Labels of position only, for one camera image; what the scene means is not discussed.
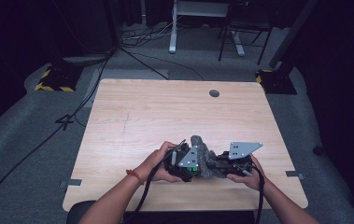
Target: cable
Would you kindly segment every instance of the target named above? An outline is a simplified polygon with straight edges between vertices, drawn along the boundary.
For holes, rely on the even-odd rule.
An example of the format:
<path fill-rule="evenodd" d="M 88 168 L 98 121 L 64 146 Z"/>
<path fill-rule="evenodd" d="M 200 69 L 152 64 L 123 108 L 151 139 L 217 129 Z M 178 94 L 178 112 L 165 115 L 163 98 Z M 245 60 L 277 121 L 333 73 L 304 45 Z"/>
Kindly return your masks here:
<path fill-rule="evenodd" d="M 80 126 L 82 126 L 82 127 L 84 127 L 84 128 L 86 128 L 86 125 L 84 125 L 84 124 L 82 124 L 82 123 L 80 123 L 80 121 L 78 121 L 78 117 L 77 117 L 77 115 L 75 114 L 75 121 L 78 123 L 78 124 L 80 124 Z"/>
<path fill-rule="evenodd" d="M 173 150 L 168 150 L 167 153 L 165 154 L 164 158 L 161 161 L 159 161 L 159 163 L 157 163 L 157 165 L 155 167 L 153 167 L 153 169 L 150 171 L 150 173 L 148 175 L 148 179 L 147 179 L 147 184 L 145 185 L 144 193 L 142 194 L 142 197 L 141 197 L 141 200 L 139 201 L 138 206 L 133 211 L 133 213 L 128 216 L 128 218 L 126 220 L 121 221 L 122 224 L 130 222 L 139 213 L 139 210 L 141 210 L 141 207 L 144 204 L 145 199 L 147 198 L 151 180 L 156 175 L 156 172 L 159 170 L 162 163 L 165 161 L 165 159 L 167 159 L 172 154 L 172 152 L 173 152 Z"/>
<path fill-rule="evenodd" d="M 147 29 L 144 30 L 144 32 L 142 32 L 140 35 L 134 35 L 134 36 L 127 36 L 125 38 L 121 37 L 122 39 L 122 43 L 121 45 L 125 48 L 135 48 L 135 47 L 142 47 L 144 46 L 145 44 L 147 44 L 150 40 L 158 40 L 166 35 L 170 35 L 171 33 L 166 33 L 164 35 L 162 35 L 162 32 L 164 30 L 166 30 L 168 27 L 170 27 L 171 25 L 173 25 L 173 22 L 167 24 L 164 28 L 162 28 L 162 30 L 160 32 L 158 32 L 157 34 L 154 34 L 153 33 L 153 28 L 151 29 L 151 32 L 148 33 L 148 34 L 145 34 L 145 31 L 147 31 Z M 124 43 L 124 40 L 131 40 L 131 39 L 136 39 L 136 42 L 135 44 L 127 44 L 127 43 Z"/>
<path fill-rule="evenodd" d="M 259 205 L 258 205 L 258 213 L 256 215 L 256 224 L 261 222 L 262 208 L 263 208 L 263 198 L 264 198 L 264 177 L 261 171 L 258 169 L 257 165 L 252 162 L 255 166 L 252 166 L 254 170 L 256 170 L 259 174 Z"/>
<path fill-rule="evenodd" d="M 141 53 L 134 53 L 134 52 L 130 52 L 130 53 L 131 53 L 131 54 L 141 55 L 141 56 L 147 57 L 147 58 L 156 59 L 156 60 L 159 60 L 159 61 L 162 61 L 162 62 L 166 62 L 166 63 L 173 63 L 173 64 L 176 64 L 176 65 L 179 65 L 179 66 L 182 66 L 182 67 L 191 69 L 195 74 L 197 74 L 197 76 L 199 76 L 199 77 L 204 81 L 204 78 L 200 75 L 200 73 L 198 73 L 196 70 L 192 69 L 191 67 L 188 67 L 188 66 L 186 66 L 186 65 L 183 65 L 183 64 L 181 64 L 181 63 L 174 63 L 174 62 L 170 62 L 170 61 L 167 61 L 167 60 L 164 60 L 164 59 L 159 59 L 159 58 L 152 57 L 152 56 L 148 56 L 148 55 L 141 54 Z"/>
<path fill-rule="evenodd" d="M 38 149 L 40 149 L 43 145 L 45 145 L 53 135 L 55 135 L 58 131 L 60 131 L 63 126 L 71 119 L 73 118 L 77 112 L 89 101 L 89 99 L 92 97 L 92 94 L 94 93 L 94 90 L 97 88 L 97 85 L 99 83 L 99 80 L 101 80 L 101 76 L 102 73 L 104 71 L 104 68 L 107 64 L 107 62 L 109 61 L 109 59 L 112 57 L 114 50 L 111 50 L 111 53 L 108 55 L 105 63 L 103 63 L 103 67 L 101 69 L 101 73 L 98 76 L 97 81 L 95 82 L 94 87 L 92 88 L 91 93 L 82 101 L 82 103 L 80 103 L 80 105 L 78 106 L 78 108 L 75 110 L 75 112 L 71 115 L 68 116 L 66 121 L 61 124 L 53 133 L 51 133 L 44 141 L 42 141 L 37 147 L 35 147 L 33 150 L 31 150 L 25 157 L 23 157 L 19 162 L 17 162 L 0 180 L 0 186 L 2 185 L 2 183 L 5 181 L 5 179 L 7 179 L 7 177 L 13 172 L 15 171 L 27 158 L 29 158 L 32 154 L 34 154 Z"/>
<path fill-rule="evenodd" d="M 165 78 L 166 80 L 169 80 L 168 77 L 165 77 L 163 74 L 161 74 L 160 72 L 156 71 L 154 68 L 150 67 L 149 65 L 143 63 L 141 60 L 137 59 L 132 53 L 130 53 L 129 51 L 125 50 L 124 48 L 120 47 L 120 49 L 124 52 L 126 52 L 128 55 L 130 55 L 131 57 L 133 57 L 134 59 L 136 59 L 137 61 L 139 61 L 140 63 L 142 63 L 144 66 L 146 66 L 148 69 L 152 70 L 153 72 L 159 74 L 161 77 Z"/>

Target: yellow and black tape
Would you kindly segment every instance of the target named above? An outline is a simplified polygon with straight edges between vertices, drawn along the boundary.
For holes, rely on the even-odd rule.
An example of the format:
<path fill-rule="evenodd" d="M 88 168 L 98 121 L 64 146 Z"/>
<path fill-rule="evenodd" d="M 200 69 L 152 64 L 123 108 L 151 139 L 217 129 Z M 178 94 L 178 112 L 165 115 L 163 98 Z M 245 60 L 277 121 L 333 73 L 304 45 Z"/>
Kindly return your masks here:
<path fill-rule="evenodd" d="M 35 86 L 39 91 L 75 91 L 83 68 L 74 67 L 67 71 L 54 70 L 51 66 Z"/>
<path fill-rule="evenodd" d="M 261 74 L 263 74 L 263 73 L 273 73 L 273 72 L 274 72 L 273 70 L 266 70 L 266 69 L 256 71 L 255 72 L 256 82 L 258 82 L 259 84 L 262 84 Z"/>

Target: wooden table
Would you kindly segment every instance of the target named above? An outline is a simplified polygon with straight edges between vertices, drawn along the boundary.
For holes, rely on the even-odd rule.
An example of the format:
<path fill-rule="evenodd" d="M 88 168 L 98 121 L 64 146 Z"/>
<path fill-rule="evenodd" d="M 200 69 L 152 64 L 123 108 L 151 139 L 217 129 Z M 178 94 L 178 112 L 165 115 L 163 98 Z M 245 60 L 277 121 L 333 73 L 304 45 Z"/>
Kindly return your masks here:
<path fill-rule="evenodd" d="M 211 90 L 219 97 L 209 95 Z M 231 142 L 261 142 L 254 152 L 265 174 L 293 201 L 307 206 L 302 185 L 258 83 L 103 79 L 71 179 L 64 210 L 96 200 L 117 184 L 126 169 L 138 166 L 164 140 L 178 144 L 200 135 L 217 155 Z M 127 210 L 135 210 L 140 188 Z M 153 182 L 141 211 L 252 210 L 259 193 L 229 179 L 191 183 Z M 267 202 L 263 208 L 270 208 Z"/>

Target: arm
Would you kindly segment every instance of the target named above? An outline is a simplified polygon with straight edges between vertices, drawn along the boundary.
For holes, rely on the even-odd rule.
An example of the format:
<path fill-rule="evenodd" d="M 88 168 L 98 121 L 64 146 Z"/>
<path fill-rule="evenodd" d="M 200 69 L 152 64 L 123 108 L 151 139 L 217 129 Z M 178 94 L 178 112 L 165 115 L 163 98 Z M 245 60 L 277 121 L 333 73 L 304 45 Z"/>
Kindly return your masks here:
<path fill-rule="evenodd" d="M 151 169 L 159 163 L 169 148 L 176 145 L 164 142 L 160 149 L 152 152 L 137 168 L 135 172 L 139 174 L 143 181 L 147 181 Z M 160 168 L 153 180 L 166 180 L 168 182 L 178 182 L 180 179 L 169 175 L 164 168 Z M 127 175 L 121 182 L 110 189 L 86 212 L 79 223 L 120 223 L 124 211 L 133 197 L 135 191 L 140 187 L 140 182 L 136 176 Z"/>
<path fill-rule="evenodd" d="M 263 169 L 258 160 L 252 156 L 252 160 L 258 166 L 264 176 Z M 247 187 L 259 190 L 259 174 L 252 171 L 252 176 L 227 175 L 229 179 L 237 183 L 244 183 Z M 294 203 L 275 184 L 264 176 L 264 198 L 272 206 L 276 216 L 281 223 L 318 223 L 313 217 L 308 215 L 304 209 Z"/>

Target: hand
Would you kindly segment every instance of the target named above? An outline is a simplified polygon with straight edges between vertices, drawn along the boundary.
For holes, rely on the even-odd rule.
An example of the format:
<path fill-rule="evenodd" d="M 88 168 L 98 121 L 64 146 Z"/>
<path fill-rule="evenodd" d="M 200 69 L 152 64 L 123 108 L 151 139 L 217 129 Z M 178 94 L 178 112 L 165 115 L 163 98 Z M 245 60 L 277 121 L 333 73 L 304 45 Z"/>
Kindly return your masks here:
<path fill-rule="evenodd" d="M 256 164 L 258 169 L 261 171 L 263 177 L 264 177 L 264 182 L 266 182 L 267 178 L 264 175 L 263 168 L 261 167 L 261 164 L 258 162 L 258 160 L 251 154 L 252 161 Z M 252 176 L 239 176 L 239 175 L 232 175 L 228 174 L 227 177 L 234 181 L 235 183 L 243 183 L 247 185 L 250 189 L 255 189 L 259 190 L 259 174 L 256 170 L 252 169 Z"/>
<path fill-rule="evenodd" d="M 138 167 L 135 168 L 135 171 L 139 174 L 143 181 L 147 181 L 150 171 L 164 158 L 168 149 L 176 146 L 177 145 L 173 143 L 164 142 L 160 149 L 154 150 Z M 165 180 L 171 183 L 181 181 L 179 177 L 169 175 L 163 166 L 159 168 L 156 175 L 152 179 L 152 181 L 157 180 Z"/>

